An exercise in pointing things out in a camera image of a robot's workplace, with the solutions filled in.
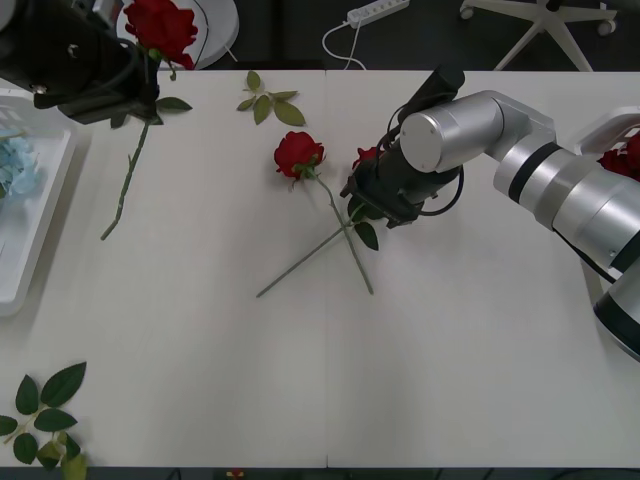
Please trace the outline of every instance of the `chair leg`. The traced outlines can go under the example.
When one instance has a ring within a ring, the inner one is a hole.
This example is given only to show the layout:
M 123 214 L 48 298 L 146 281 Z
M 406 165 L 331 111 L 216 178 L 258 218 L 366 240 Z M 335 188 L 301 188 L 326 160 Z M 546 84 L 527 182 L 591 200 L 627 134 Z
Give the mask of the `chair leg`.
M 544 28 L 553 37 L 564 53 L 571 59 L 578 70 L 581 72 L 593 72 L 589 61 L 580 50 L 580 47 L 571 36 L 571 32 L 567 26 L 559 19 L 555 18 L 553 21 L 546 21 Z
M 500 63 L 494 70 L 502 70 L 504 67 L 506 67 L 507 64 L 511 60 L 513 60 L 513 58 L 518 53 L 520 53 L 520 50 L 522 50 L 531 40 L 533 40 L 533 37 L 535 37 L 536 34 L 540 33 L 542 29 L 542 21 L 537 20 L 533 25 L 531 25 L 531 28 L 527 30 L 527 33 L 525 33 L 524 36 L 520 40 L 518 40 L 518 43 L 516 43 L 511 50 L 509 50 L 509 53 L 507 53 L 507 55 L 500 61 Z
M 507 0 L 465 0 L 464 7 L 477 7 L 491 12 L 502 13 L 510 17 L 534 21 L 538 14 L 538 6 L 532 3 L 511 2 Z
M 589 20 L 613 20 L 615 10 L 598 10 L 595 8 L 560 7 L 556 15 L 565 23 L 585 22 Z

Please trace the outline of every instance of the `white chair base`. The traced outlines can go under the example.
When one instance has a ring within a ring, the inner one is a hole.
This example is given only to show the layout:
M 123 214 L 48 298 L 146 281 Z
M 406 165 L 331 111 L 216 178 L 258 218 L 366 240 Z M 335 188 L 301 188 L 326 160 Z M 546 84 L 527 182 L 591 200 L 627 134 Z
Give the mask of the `white chair base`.
M 522 18 L 533 22 L 531 28 L 524 37 L 515 44 L 507 55 L 498 64 L 495 70 L 502 70 L 520 51 L 540 32 L 547 31 L 553 37 L 564 53 L 578 67 L 581 72 L 592 72 L 589 61 L 571 36 L 565 23 L 583 22 L 588 20 L 613 20 L 615 10 L 598 10 L 593 8 L 560 7 L 557 12 L 551 12 L 546 8 L 547 0 L 537 0 L 536 4 L 514 2 L 509 0 L 465 0 L 460 8 L 465 18 L 465 8 L 477 7 L 483 10 L 502 13 L 510 17 Z

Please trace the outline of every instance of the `white table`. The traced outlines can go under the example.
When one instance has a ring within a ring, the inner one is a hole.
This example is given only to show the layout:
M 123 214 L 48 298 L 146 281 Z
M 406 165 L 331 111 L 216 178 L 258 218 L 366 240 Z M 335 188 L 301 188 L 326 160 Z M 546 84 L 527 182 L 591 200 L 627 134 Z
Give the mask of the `white table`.
M 427 74 L 262 76 L 301 90 L 337 192 Z M 0 413 L 25 373 L 87 360 L 68 410 L 94 465 L 640 466 L 640 366 L 599 336 L 578 259 L 493 190 L 487 158 L 448 215 L 360 249 L 374 297 L 339 241 L 254 299 L 336 225 L 318 186 L 289 193 L 275 173 L 289 129 L 234 111 L 243 77 L 163 78 L 196 108 L 151 131 L 106 242 L 141 125 L 94 128 L 27 304 L 0 322 Z M 562 141 L 637 103 L 638 80 L 477 73 L 463 93 L 528 103 Z
M 334 155 L 346 165 L 375 144 L 425 78 L 329 72 Z M 470 73 L 461 93 L 497 90 L 537 108 L 562 143 L 637 104 L 639 81 Z M 470 162 L 447 215 L 378 230 L 381 252 L 363 253 L 374 298 L 344 246 L 327 256 L 332 466 L 640 466 L 640 365 L 598 334 L 575 255 L 493 189 L 496 166 Z

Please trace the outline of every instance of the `caster wheel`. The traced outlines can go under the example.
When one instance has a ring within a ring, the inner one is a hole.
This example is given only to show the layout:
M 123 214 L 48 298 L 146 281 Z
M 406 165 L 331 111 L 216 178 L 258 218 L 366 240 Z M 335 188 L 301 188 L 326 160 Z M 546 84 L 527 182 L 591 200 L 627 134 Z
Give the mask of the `caster wheel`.
M 604 20 L 598 25 L 598 35 L 601 37 L 608 37 L 616 31 L 616 27 L 617 25 L 615 20 Z
M 460 19 L 469 20 L 473 17 L 473 7 L 462 7 L 460 9 Z

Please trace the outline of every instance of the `white tray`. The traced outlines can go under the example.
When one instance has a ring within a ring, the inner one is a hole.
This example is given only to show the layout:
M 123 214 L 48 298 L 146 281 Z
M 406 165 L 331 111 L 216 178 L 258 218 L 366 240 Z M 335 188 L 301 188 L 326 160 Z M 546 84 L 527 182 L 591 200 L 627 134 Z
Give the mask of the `white tray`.
M 24 201 L 0 210 L 0 317 L 22 307 L 77 140 L 71 120 L 57 109 L 37 110 L 22 90 L 0 89 L 5 128 L 29 134 L 42 179 Z

